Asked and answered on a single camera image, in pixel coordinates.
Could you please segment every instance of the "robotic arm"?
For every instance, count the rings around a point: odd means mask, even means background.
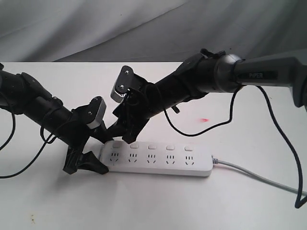
[[[233,93],[243,85],[289,87],[295,106],[306,106],[307,50],[244,60],[224,51],[214,54],[202,49],[155,84],[124,66],[111,93],[120,103],[113,112],[118,120],[108,133],[132,143],[149,119],[163,111],[161,103],[179,113],[178,103],[211,92]]]
[[[105,174],[108,168],[92,152],[82,153],[88,138],[105,143],[122,137],[132,143],[149,119],[163,108],[171,107],[179,113],[176,105],[181,102],[200,99],[211,92],[233,93],[242,85],[289,87],[294,104],[306,106],[306,54],[307,51],[297,51],[244,60],[224,51],[214,54],[202,49],[155,84],[124,66],[111,93],[120,103],[113,112],[118,119],[108,129],[103,122],[106,104],[101,97],[69,111],[30,75],[14,75],[0,66],[0,108],[9,112],[12,108],[15,114],[24,114],[38,123],[42,138],[45,128],[68,144],[65,172],[72,174],[84,169]]]

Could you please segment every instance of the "red laser dot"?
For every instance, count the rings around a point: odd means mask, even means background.
[[[209,121],[209,119],[207,119],[207,118],[201,118],[200,119],[200,122],[208,122]]]

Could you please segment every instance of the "power strip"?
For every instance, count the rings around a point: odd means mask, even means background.
[[[110,172],[209,176],[212,156],[204,146],[112,140],[101,149],[100,161]]]

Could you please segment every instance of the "white table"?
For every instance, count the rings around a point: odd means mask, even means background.
[[[75,108],[100,95],[107,104],[110,126],[117,104],[110,91],[123,65],[156,82],[179,63],[5,63],[6,71],[27,72],[64,105]],[[307,114],[295,108],[286,88],[266,88],[273,110],[307,172]],[[230,94],[209,94],[179,105],[170,117],[189,133],[228,119]],[[0,140],[11,131],[11,117],[0,111]],[[210,121],[200,123],[200,118]],[[0,153],[0,174],[23,168],[37,153],[42,140],[39,126],[17,116],[16,134]],[[201,143],[225,161],[244,166],[262,176],[297,187],[297,170],[289,148],[277,133],[261,92],[246,87],[237,96],[234,120],[200,137],[176,133],[163,114],[152,118],[140,141]],[[98,141],[86,150],[97,153]],[[225,167],[215,167],[210,177],[62,171],[67,146],[60,140],[48,145],[37,161],[21,175],[0,180],[0,228],[11,229],[128,229],[128,230],[305,230],[307,205],[294,208],[295,194],[250,179]]]

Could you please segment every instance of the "power strip switch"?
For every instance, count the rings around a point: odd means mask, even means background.
[[[201,145],[112,140],[101,149],[100,161],[110,172],[182,176],[211,174],[212,155]]]

